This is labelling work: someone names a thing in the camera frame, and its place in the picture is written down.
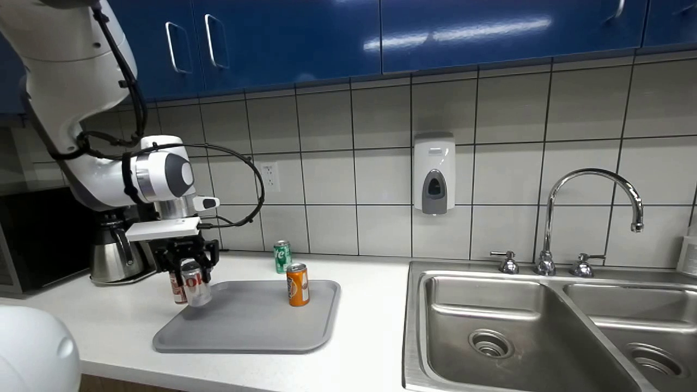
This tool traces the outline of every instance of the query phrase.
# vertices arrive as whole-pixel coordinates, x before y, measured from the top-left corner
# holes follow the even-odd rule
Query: kitchen counter
[[[0,306],[36,307],[60,318],[79,342],[82,372],[171,391],[374,391],[399,392],[407,270],[402,262],[303,260],[309,280],[342,285],[334,336],[304,355],[181,355],[152,350],[152,336],[181,307],[168,275],[124,288],[86,276]],[[217,281],[282,280],[266,257],[223,255]]]

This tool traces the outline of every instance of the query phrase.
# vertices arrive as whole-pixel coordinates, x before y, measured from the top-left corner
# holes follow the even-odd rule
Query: gray cutting board
[[[309,354],[330,337],[335,281],[309,281],[309,303],[288,306],[286,281],[224,281],[214,300],[185,307],[155,337],[158,354]]]

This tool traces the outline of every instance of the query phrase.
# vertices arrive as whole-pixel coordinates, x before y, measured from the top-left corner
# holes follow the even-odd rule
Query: tile backsplash
[[[629,234],[629,200],[584,176],[557,196],[552,252],[602,252],[608,267],[672,268],[697,185],[697,53],[401,77],[151,108],[148,134],[176,134],[252,156],[266,181],[261,218],[209,234],[230,251],[417,260],[532,262],[547,194],[567,172],[594,166],[629,179],[645,200],[645,232]],[[124,134],[129,111],[92,117]],[[41,144],[12,124],[32,185],[60,179]],[[411,141],[453,134],[457,207],[411,210]],[[252,210],[252,174],[224,156],[190,151],[200,194],[219,217]]]

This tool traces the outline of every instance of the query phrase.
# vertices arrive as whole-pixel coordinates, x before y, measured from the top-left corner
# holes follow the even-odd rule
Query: cabinet door
[[[202,95],[378,75],[378,0],[196,0]]]
[[[640,47],[645,7],[646,0],[383,0],[383,67],[632,50]]]
[[[21,81],[24,66],[17,53],[0,35],[0,114],[24,114]]]
[[[645,47],[695,47],[697,0],[652,0]]]
[[[131,44],[145,100],[196,97],[191,7],[188,0],[119,0],[114,5]]]

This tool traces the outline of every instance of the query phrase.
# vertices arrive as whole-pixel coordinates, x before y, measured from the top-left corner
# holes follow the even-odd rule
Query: sink basin
[[[697,386],[697,280],[592,280],[489,263],[409,267],[407,391],[685,392]]]
[[[446,384],[509,391],[639,391],[568,306],[538,281],[426,276],[424,367]]]
[[[571,284],[564,293],[658,391],[695,391],[695,291]]]

